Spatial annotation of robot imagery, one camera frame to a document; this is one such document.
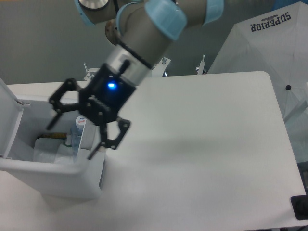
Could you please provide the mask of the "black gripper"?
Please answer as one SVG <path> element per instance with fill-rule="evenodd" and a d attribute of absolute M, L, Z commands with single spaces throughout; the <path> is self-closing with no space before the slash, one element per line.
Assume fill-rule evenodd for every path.
<path fill-rule="evenodd" d="M 130 63 L 123 63 L 119 72 L 116 73 L 107 64 L 103 64 L 90 83 L 82 89 L 74 78 L 66 79 L 49 98 L 49 103 L 56 114 L 46 129 L 51 130 L 63 113 L 79 111 L 81 115 L 99 126 L 100 142 L 87 159 L 91 160 L 100 148 L 116 150 L 131 125 L 131 121 L 117 116 L 136 89 L 121 78 L 129 66 Z M 79 92 L 77 103 L 61 102 L 61 98 L 68 91 Z M 108 138 L 107 123 L 113 121 L 117 122 L 119 134 L 112 140 Z"/>

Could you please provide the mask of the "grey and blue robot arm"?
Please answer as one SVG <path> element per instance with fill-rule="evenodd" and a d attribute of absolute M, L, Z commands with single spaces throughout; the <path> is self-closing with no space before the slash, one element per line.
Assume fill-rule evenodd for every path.
<path fill-rule="evenodd" d="M 100 142 L 88 156 L 92 159 L 99 150 L 116 149 L 121 143 L 130 121 L 118 112 L 169 45 L 185 28 L 219 19 L 224 1 L 115 0 L 99 4 L 79 0 L 77 5 L 92 24 L 115 19 L 120 38 L 86 87 L 69 78 L 50 96 L 56 116 L 48 129 L 63 113 L 78 111 L 100 129 Z"/>

